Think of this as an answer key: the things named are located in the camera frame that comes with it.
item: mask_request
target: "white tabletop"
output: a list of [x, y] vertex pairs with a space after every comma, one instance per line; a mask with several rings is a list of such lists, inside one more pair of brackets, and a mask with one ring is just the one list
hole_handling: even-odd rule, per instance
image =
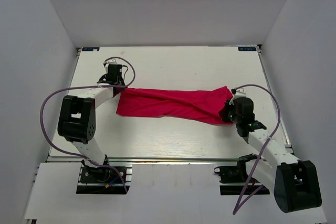
[[273, 195], [253, 196], [233, 216], [238, 196], [221, 196], [214, 164], [134, 165], [126, 195], [76, 194], [80, 166], [80, 163], [41, 164], [25, 219], [37, 219], [38, 224], [326, 222], [321, 207], [281, 212]]
[[[254, 83], [267, 87], [256, 51], [238, 51], [237, 47], [100, 47], [99, 51], [82, 51], [71, 87], [95, 85], [105, 73], [102, 62], [120, 56], [136, 70], [134, 88], [165, 90], [229, 89]], [[125, 82], [132, 79], [132, 71]], [[255, 104], [256, 119], [271, 132], [277, 118], [270, 96], [258, 88], [246, 88]], [[70, 91], [78, 95], [83, 91]], [[116, 115], [119, 96], [96, 110], [96, 140], [109, 157], [167, 158], [238, 158], [255, 152], [240, 138], [234, 126], [171, 118], [132, 118]], [[276, 139], [285, 142], [283, 131]], [[54, 143], [68, 151], [77, 149], [54, 135]], [[51, 150], [51, 156], [63, 156]]]

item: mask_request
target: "white enclosure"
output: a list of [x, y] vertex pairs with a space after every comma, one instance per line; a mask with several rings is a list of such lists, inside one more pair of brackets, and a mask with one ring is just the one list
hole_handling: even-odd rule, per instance
[[262, 44], [286, 0], [50, 0], [77, 47]]

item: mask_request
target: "red fabric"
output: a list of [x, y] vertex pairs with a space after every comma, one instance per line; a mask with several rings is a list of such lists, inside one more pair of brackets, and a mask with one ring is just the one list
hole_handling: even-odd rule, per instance
[[120, 93], [117, 114], [156, 118], [163, 115], [224, 124], [218, 112], [232, 94], [227, 87], [213, 91], [127, 88]]

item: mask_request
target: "robotic arm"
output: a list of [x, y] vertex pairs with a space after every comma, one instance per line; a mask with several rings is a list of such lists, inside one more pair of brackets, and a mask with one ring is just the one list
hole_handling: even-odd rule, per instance
[[[235, 123], [239, 136], [260, 152], [270, 138], [269, 133], [262, 123], [255, 120], [253, 101], [242, 90], [232, 92], [234, 97], [226, 101], [219, 112], [222, 121]], [[285, 146], [272, 138], [263, 151], [263, 157], [265, 160], [260, 160], [253, 178], [274, 194], [276, 203], [283, 212], [322, 205], [317, 172], [312, 162], [301, 161], [286, 152]], [[240, 157], [235, 172], [226, 172], [228, 181], [246, 181], [256, 159], [257, 155], [254, 154]]]
[[[98, 83], [124, 86], [122, 66], [115, 61], [104, 62], [106, 74]], [[57, 131], [73, 144], [80, 154], [88, 157], [99, 165], [108, 165], [107, 156], [101, 151], [94, 137], [96, 131], [96, 108], [105, 101], [115, 97], [122, 89], [98, 87], [73, 96], [63, 98]], [[110, 178], [110, 169], [96, 167], [88, 160], [82, 164], [98, 182], [106, 182]]]

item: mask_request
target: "purple cable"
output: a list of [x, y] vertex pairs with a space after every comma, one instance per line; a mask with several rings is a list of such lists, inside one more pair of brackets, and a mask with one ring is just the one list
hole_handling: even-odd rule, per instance
[[239, 195], [239, 197], [238, 197], [236, 206], [235, 206], [235, 208], [234, 208], [234, 210], [233, 210], [233, 213], [232, 213], [233, 215], [235, 215], [235, 214], [237, 213], [237, 211], [243, 206], [243, 204], [244, 204], [249, 198], [251, 198], [254, 194], [256, 194], [259, 190], [261, 190], [261, 189], [264, 187], [263, 185], [259, 186], [259, 187], [258, 187], [256, 190], [254, 190], [250, 195], [248, 195], [248, 196], [243, 200], [243, 202], [241, 202], [241, 200], [242, 200], [242, 198], [243, 198], [243, 195], [244, 195], [244, 193], [245, 193], [245, 191], [246, 191], [246, 188], [247, 188], [247, 186], [248, 186], [248, 183], [250, 182], [250, 180], [251, 180], [251, 178], [252, 178], [252, 175], [253, 175], [253, 173], [254, 173], [256, 167], [257, 167], [257, 164], [259, 163], [259, 160], [261, 159], [261, 156], [262, 156], [262, 154], [263, 154], [263, 152], [264, 152], [264, 150], [265, 150], [265, 148], [266, 148], [266, 145], [269, 143], [270, 138], [274, 136], [275, 132], [278, 130], [279, 125], [280, 125], [280, 107], [279, 107], [278, 101], [277, 101], [277, 99], [274, 97], [274, 95], [273, 95], [269, 90], [265, 89], [264, 87], [262, 87], [262, 86], [260, 86], [260, 85], [256, 85], [256, 84], [246, 84], [246, 85], [242, 85], [242, 86], [236, 87], [235, 89], [241, 89], [241, 88], [244, 88], [244, 87], [258, 87], [258, 88], [261, 88], [261, 89], [265, 90], [267, 93], [269, 93], [269, 94], [271, 95], [271, 97], [273, 98], [274, 103], [275, 103], [275, 105], [276, 105], [276, 107], [277, 107], [277, 111], [278, 111], [278, 122], [277, 122], [277, 125], [275, 126], [274, 130], [272, 131], [272, 133], [269, 135], [269, 138], [266, 139], [265, 143], [263, 144], [263, 146], [262, 146], [261, 149], [260, 149], [259, 155], [258, 155], [258, 157], [257, 157], [257, 159], [256, 159], [256, 161], [255, 161], [255, 163], [254, 163], [254, 165], [253, 165], [253, 167], [252, 167], [252, 169], [251, 169], [250, 174], [249, 174], [248, 177], [247, 177], [247, 180], [246, 180], [246, 182], [245, 182], [245, 184], [244, 184], [244, 186], [243, 186], [242, 191], [240, 192], [240, 195]]
[[100, 165], [94, 161], [92, 161], [91, 159], [89, 159], [89, 157], [85, 156], [85, 155], [82, 155], [82, 154], [78, 154], [78, 153], [74, 153], [74, 152], [68, 152], [68, 151], [65, 151], [65, 150], [62, 150], [61, 148], [57, 147], [55, 144], [52, 143], [52, 141], [50, 140], [47, 132], [46, 132], [46, 129], [45, 129], [45, 126], [44, 126], [44, 122], [43, 122], [43, 111], [44, 111], [44, 108], [46, 106], [46, 103], [48, 102], [48, 100], [53, 97], [55, 94], [58, 94], [60, 92], [64, 92], [64, 91], [68, 91], [68, 90], [75, 90], [75, 89], [93, 89], [93, 88], [98, 88], [98, 87], [104, 87], [104, 88], [127, 88], [129, 85], [131, 85], [134, 80], [135, 80], [135, 69], [134, 67], [132, 66], [132, 64], [130, 64], [127, 60], [125, 60], [124, 58], [121, 58], [121, 57], [118, 57], [118, 56], [115, 56], [115, 57], [110, 57], [108, 59], [106, 59], [105, 61], [108, 61], [108, 60], [111, 60], [111, 59], [120, 59], [120, 60], [123, 60], [124, 62], [126, 62], [132, 69], [133, 71], [133, 79], [130, 83], [128, 83], [127, 85], [124, 85], [124, 86], [117, 86], [117, 85], [95, 85], [95, 86], [83, 86], [83, 87], [73, 87], [73, 88], [65, 88], [65, 89], [59, 89], [59, 90], [56, 90], [55, 92], [51, 93], [42, 103], [42, 106], [41, 106], [41, 109], [40, 109], [40, 124], [41, 124], [41, 129], [42, 129], [42, 133], [45, 137], [45, 139], [47, 140], [47, 142], [50, 144], [50, 146], [56, 150], [58, 150], [59, 152], [62, 152], [62, 153], [65, 153], [65, 154], [68, 154], [68, 155], [73, 155], [73, 156], [77, 156], [77, 157], [81, 157], [81, 158], [84, 158], [86, 159], [87, 161], [89, 161], [91, 164], [93, 165], [96, 165], [98, 167], [102, 167], [102, 168], [110, 168], [112, 170], [114, 170], [117, 175], [120, 177], [120, 180], [124, 186], [124, 189], [127, 193], [127, 188], [126, 188], [126, 185], [125, 185], [125, 181], [123, 180], [122, 176], [120, 175], [120, 173], [118, 172], [118, 170], [113, 167], [113, 166], [110, 166], [110, 165]]

